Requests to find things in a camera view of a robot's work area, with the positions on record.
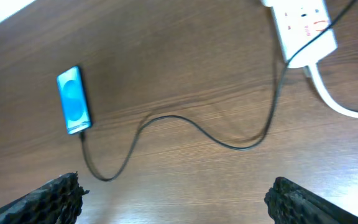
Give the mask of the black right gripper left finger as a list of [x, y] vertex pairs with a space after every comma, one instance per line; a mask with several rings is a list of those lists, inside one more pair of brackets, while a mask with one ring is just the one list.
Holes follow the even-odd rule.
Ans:
[[0, 208], [0, 224], [74, 224], [88, 194], [76, 172], [66, 173]]

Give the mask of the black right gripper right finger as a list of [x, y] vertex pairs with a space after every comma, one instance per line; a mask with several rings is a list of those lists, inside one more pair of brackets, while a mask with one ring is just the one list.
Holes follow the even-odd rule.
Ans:
[[277, 177], [264, 202], [275, 224], [353, 224], [358, 217], [285, 177]]

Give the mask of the blue Galaxy smartphone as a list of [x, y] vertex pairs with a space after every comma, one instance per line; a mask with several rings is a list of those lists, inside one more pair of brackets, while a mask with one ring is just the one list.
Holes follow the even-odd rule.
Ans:
[[91, 127], [85, 90], [79, 66], [71, 67], [56, 78], [67, 133], [80, 133]]

